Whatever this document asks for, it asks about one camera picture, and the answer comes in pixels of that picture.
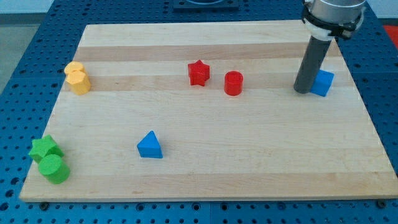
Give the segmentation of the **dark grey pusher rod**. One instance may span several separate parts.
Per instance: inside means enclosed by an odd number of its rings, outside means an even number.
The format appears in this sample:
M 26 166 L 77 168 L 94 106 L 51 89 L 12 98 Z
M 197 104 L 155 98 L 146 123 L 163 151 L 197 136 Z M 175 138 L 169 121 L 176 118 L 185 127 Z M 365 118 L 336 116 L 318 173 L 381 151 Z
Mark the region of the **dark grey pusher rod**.
M 331 41 L 318 40 L 311 36 L 294 82 L 294 90 L 307 94 L 312 89 Z

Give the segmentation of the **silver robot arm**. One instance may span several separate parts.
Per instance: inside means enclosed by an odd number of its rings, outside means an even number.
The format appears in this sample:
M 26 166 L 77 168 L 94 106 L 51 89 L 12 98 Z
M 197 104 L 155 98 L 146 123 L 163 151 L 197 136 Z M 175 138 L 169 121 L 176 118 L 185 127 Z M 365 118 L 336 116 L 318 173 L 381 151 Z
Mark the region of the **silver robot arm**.
M 310 31 L 307 49 L 298 70 L 294 90 L 310 92 L 331 41 L 348 40 L 364 21 L 365 0 L 303 0 L 302 22 Z

